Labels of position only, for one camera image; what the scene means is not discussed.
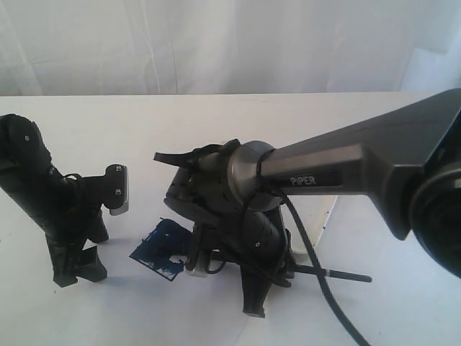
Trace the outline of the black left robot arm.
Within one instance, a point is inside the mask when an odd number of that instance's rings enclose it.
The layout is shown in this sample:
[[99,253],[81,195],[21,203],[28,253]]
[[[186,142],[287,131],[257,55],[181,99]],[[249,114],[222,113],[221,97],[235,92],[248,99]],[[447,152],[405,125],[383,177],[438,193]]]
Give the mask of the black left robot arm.
[[108,239],[101,205],[80,175],[58,171],[36,123],[20,115],[1,116],[1,188],[44,231],[57,285],[107,278],[97,248],[84,246]]

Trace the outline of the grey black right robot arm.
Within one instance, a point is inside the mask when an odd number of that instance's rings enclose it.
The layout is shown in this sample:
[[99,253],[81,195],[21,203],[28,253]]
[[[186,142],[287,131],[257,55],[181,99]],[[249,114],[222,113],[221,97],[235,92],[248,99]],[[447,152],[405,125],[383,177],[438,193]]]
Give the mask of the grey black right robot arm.
[[165,204],[194,224],[187,269],[213,251],[241,269],[243,310],[264,315],[272,285],[299,271],[281,205],[289,195],[365,195],[400,240],[460,274],[460,90],[275,148],[263,141],[161,154],[175,166]]

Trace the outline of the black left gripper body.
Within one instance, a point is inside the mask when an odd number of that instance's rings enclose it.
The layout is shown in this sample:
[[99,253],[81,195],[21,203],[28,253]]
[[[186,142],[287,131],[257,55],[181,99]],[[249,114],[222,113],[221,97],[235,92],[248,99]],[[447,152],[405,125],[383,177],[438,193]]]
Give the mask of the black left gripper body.
[[102,220],[102,176],[59,175],[47,184],[46,214],[39,217],[51,252],[77,252],[89,240],[101,244],[109,239]]

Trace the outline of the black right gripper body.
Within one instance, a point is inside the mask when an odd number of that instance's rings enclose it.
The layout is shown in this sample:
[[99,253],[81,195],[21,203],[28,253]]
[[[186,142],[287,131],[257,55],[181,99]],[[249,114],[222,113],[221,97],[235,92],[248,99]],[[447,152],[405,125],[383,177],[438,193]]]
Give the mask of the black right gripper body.
[[219,250],[240,267],[262,269],[269,275],[274,261],[289,259],[288,235],[280,212],[232,212],[208,221]]

